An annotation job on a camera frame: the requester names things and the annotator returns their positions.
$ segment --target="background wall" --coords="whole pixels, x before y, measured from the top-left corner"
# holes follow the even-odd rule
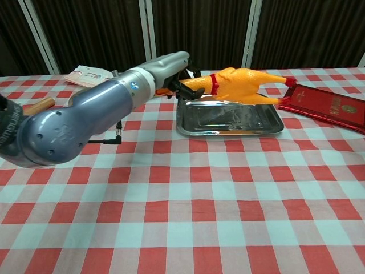
[[[356,67],[364,10],[363,0],[2,0],[0,76],[52,73],[26,12],[68,74],[77,65],[124,71],[178,50],[202,70],[238,68],[248,56],[252,69]]]

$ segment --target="table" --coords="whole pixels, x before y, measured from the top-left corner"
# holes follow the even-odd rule
[[[365,68],[266,72],[365,99]],[[20,104],[65,106],[78,90],[61,75],[0,79]],[[188,139],[175,111],[152,99],[121,145],[56,167],[0,160],[0,273],[365,272],[363,135],[278,111],[277,136]]]

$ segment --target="red book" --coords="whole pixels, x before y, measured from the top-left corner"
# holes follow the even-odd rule
[[[278,109],[365,134],[365,101],[300,84],[288,89]]]

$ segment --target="yellow rubber chicken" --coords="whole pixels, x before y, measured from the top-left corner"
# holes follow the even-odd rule
[[[288,87],[295,85],[295,79],[284,78],[248,68],[226,68],[209,76],[180,80],[192,90],[205,89],[215,100],[241,104],[280,104],[282,99],[267,98],[258,94],[260,85],[282,83]],[[157,96],[173,95],[168,89],[156,91]]]

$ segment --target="wooden handle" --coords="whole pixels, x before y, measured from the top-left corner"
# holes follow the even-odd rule
[[[43,110],[53,107],[55,104],[56,102],[52,98],[43,99],[37,104],[34,104],[33,106],[24,109],[24,115],[33,116]]]

